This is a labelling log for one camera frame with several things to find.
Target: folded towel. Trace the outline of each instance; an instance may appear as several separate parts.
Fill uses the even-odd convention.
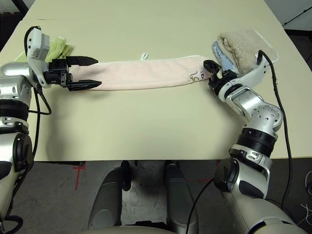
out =
[[[73,48],[70,45],[66,45],[66,39],[62,37],[56,38],[54,41],[50,42],[50,49],[45,58],[46,62],[52,62],[52,59],[64,59],[69,56]],[[25,52],[22,52],[15,60],[15,62],[26,62]]]
[[[237,68],[233,65],[233,63],[225,56],[225,54],[220,49],[218,42],[215,41],[212,45],[214,55],[219,63],[221,63],[223,71],[232,70],[233,72],[238,74]]]
[[[94,90],[132,90],[179,86],[205,80],[210,73],[203,67],[203,56],[175,59],[101,62],[72,66],[73,81],[102,81]]]
[[[250,72],[256,66],[259,50],[264,51],[273,63],[279,59],[277,52],[255,30],[221,33],[217,42],[224,55],[242,75]]]

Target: tabletop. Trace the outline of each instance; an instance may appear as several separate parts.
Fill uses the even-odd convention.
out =
[[[293,157],[311,157],[312,73],[263,0],[36,0],[0,53],[0,65],[23,51],[24,34],[40,25],[67,39],[72,55],[99,61],[203,55],[221,32],[255,29],[279,53],[274,65]],[[132,91],[45,89],[51,116],[42,116],[37,161],[222,159],[244,120],[207,81]],[[271,73],[254,90],[277,105]],[[32,99],[31,109],[35,109]],[[34,142],[36,118],[30,114]],[[272,158],[286,158],[283,128]]]

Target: white towel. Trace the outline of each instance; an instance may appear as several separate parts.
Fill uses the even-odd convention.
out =
[[[218,45],[226,57],[244,75],[256,67],[258,51],[266,53],[270,60],[278,61],[278,53],[255,30],[243,30],[221,33],[217,38]]]

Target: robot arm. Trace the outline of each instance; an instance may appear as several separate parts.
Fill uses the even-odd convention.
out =
[[[280,208],[265,200],[272,165],[270,155],[283,115],[278,107],[266,103],[251,89],[266,73],[267,61],[262,51],[257,65],[243,77],[228,70],[218,78],[221,67],[211,60],[204,61],[204,67],[212,74],[210,88],[247,122],[229,150],[230,158],[220,162],[214,184],[226,199],[239,233],[305,233]]]
[[[27,62],[12,62],[0,68],[0,233],[3,233],[3,221],[10,219],[13,197],[34,163],[27,123],[31,88],[37,88],[43,95],[41,88],[49,88],[51,84],[69,91],[101,84],[94,80],[73,82],[69,73],[71,65],[97,63],[93,58],[77,56],[45,62],[49,37],[42,34],[39,27],[30,28],[24,42]]]

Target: blue towel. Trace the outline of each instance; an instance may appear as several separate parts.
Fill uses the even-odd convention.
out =
[[[233,72],[239,74],[237,68],[233,65],[233,63],[228,59],[228,57],[223,54],[217,41],[213,43],[212,48],[216,59],[219,63],[221,63],[223,71],[232,70]]]

